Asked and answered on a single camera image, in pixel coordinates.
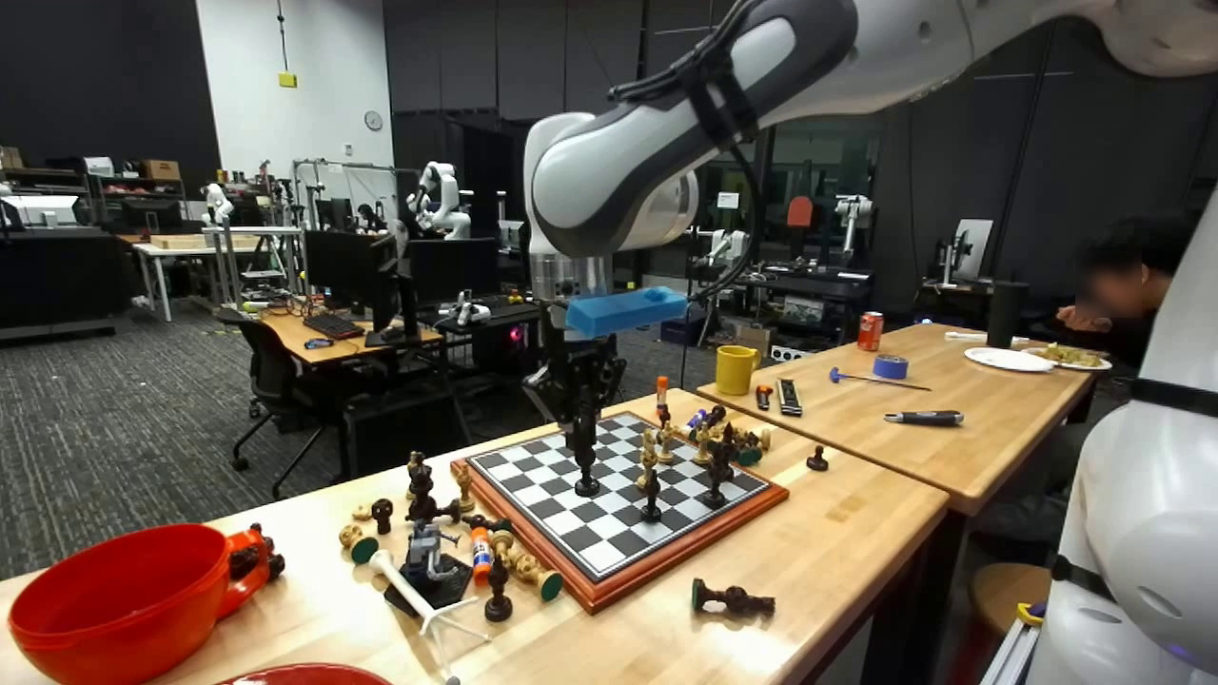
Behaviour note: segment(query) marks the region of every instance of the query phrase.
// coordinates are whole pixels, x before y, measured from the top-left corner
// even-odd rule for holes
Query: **plate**
[[[233,677],[227,685],[389,685],[385,677],[341,663],[281,663]]]
[[[1054,361],[1058,370],[1076,370],[1076,373],[1110,370],[1110,361],[1098,350],[1083,350],[1083,347],[1031,344],[1024,350],[1041,359],[1041,361]]]
[[[970,347],[970,350],[964,350],[964,359],[970,359],[979,365],[991,365],[991,370],[1015,370],[1015,373],[1049,373],[1049,370],[1058,370],[1046,359],[1036,359],[1029,350],[999,350],[999,347]]]

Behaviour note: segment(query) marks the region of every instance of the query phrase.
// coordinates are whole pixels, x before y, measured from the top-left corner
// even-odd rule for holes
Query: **wooden tabletop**
[[[695,407],[705,399],[668,392],[672,426],[683,426]],[[610,410],[649,416],[653,405],[647,396]],[[763,422],[733,416],[733,426],[748,430]],[[526,430],[460,453],[482,453],[546,430]],[[831,453],[831,472],[808,472],[808,453],[809,443],[774,430],[774,450],[756,472],[788,487],[791,500],[598,616],[583,611],[567,594],[541,605],[526,587],[508,583],[512,616],[486,624],[486,594],[472,588],[474,601],[458,619],[493,639],[472,646],[460,642],[460,630],[442,630],[437,652],[458,652],[450,671],[437,671],[431,642],[420,639],[420,624],[385,605],[382,580],[349,568],[335,539],[362,503],[394,500],[402,510],[406,468],[220,516],[213,524],[225,533],[258,522],[289,572],[227,616],[162,682],[220,682],[277,663],[349,663],[389,682],[437,682],[450,675],[460,682],[779,682],[818,663],[857,624],[947,505],[942,492],[840,453]],[[431,460],[437,474],[434,493],[450,503],[458,487],[442,460],[450,458]],[[385,538],[385,549],[398,552],[402,538],[394,529]],[[692,580],[705,580],[710,588],[746,587],[748,594],[774,594],[777,616],[770,624],[695,619],[689,609]],[[5,611],[26,583],[29,574],[0,583]],[[0,682],[43,682],[6,630],[0,635]]]
[[[218,256],[213,238],[200,232],[175,232],[175,237],[121,237],[130,246],[143,256]],[[233,237],[234,256],[258,252],[258,237]]]
[[[831,370],[871,373],[875,355],[832,347],[788,365],[752,373],[752,385],[794,379],[801,420],[788,420],[777,405],[770,422],[798,430],[813,443],[847,450],[913,481],[935,483],[964,514],[982,510],[993,492],[1024,465],[1041,434],[1083,396],[1088,373],[1007,373],[975,365],[941,323],[917,323],[881,333],[881,355],[908,361],[908,379],[930,392],[881,388],[865,379],[831,379]],[[695,388],[725,407],[756,410],[752,396],[718,396],[716,385]],[[885,410],[964,410],[958,430],[898,426]]]
[[[298,355],[305,365],[328,365],[341,359],[362,359],[362,355],[385,355],[385,347],[368,347],[365,333],[359,339],[335,339],[331,347],[308,350],[308,339],[324,339],[318,332],[305,328],[305,316],[291,311],[262,311],[258,316],[289,355]],[[442,333],[434,328],[420,328],[420,344],[434,347]]]

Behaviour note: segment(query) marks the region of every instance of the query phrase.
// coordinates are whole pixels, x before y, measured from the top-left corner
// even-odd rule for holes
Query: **yellow object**
[[[1018,605],[1015,605],[1015,616],[1018,616],[1018,624],[1041,629],[1041,616],[1031,611],[1031,601],[1018,601]]]
[[[752,370],[756,370],[756,347],[718,347],[716,350],[718,396],[748,396]]]

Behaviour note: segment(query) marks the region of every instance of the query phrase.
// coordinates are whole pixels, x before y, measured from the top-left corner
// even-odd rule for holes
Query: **computer monitor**
[[[955,232],[952,232],[952,268],[947,276],[952,280],[979,280],[985,269],[985,256],[991,256],[991,232],[993,232],[993,216],[958,216]]]
[[[498,238],[411,238],[411,276],[422,306],[498,292]]]
[[[331,309],[371,309],[371,328],[394,311],[394,287],[385,264],[392,238],[352,232],[305,232],[308,287],[328,290]]]
[[[317,216],[324,232],[352,232],[349,198],[318,198]]]

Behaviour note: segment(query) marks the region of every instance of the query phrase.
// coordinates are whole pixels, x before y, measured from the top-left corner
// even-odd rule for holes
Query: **cardboard box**
[[[151,177],[151,181],[184,181],[177,161],[143,161],[143,177]]]
[[[22,172],[22,151],[11,143],[0,143],[0,172]]]

